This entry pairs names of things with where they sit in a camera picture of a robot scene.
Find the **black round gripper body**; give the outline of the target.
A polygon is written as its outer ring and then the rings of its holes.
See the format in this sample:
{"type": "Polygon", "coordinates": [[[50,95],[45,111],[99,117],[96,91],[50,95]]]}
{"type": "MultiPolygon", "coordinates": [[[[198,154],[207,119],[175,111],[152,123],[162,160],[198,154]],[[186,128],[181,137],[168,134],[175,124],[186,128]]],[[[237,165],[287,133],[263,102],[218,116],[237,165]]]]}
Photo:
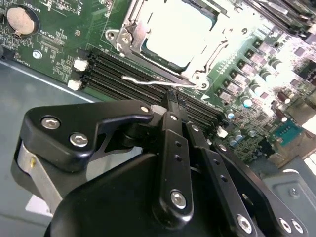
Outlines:
{"type": "Polygon", "coordinates": [[[153,214],[158,158],[137,156],[75,188],[59,204],[47,237],[242,237],[229,224],[205,177],[191,171],[194,213],[172,230],[153,214]]]}

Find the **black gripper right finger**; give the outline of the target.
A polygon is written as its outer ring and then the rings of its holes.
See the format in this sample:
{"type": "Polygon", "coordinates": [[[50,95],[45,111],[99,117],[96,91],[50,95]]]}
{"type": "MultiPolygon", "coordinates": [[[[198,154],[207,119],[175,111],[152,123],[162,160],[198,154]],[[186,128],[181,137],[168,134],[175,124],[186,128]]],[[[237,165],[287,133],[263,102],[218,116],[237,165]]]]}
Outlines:
{"type": "Polygon", "coordinates": [[[308,237],[302,221],[247,167],[231,149],[189,120],[185,100],[179,100],[190,165],[201,174],[193,187],[201,188],[204,210],[217,237],[308,237]]]}

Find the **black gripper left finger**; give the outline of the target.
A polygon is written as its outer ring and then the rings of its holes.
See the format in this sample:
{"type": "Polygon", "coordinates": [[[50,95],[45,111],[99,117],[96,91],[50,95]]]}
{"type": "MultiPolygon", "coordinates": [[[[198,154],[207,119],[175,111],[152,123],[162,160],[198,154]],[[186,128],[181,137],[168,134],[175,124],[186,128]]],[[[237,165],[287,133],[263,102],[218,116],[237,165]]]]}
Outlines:
{"type": "Polygon", "coordinates": [[[53,216],[75,188],[137,156],[158,158],[152,211],[159,222],[194,213],[188,139],[179,97],[36,107],[23,118],[13,166],[16,182],[37,191],[53,216]]]}

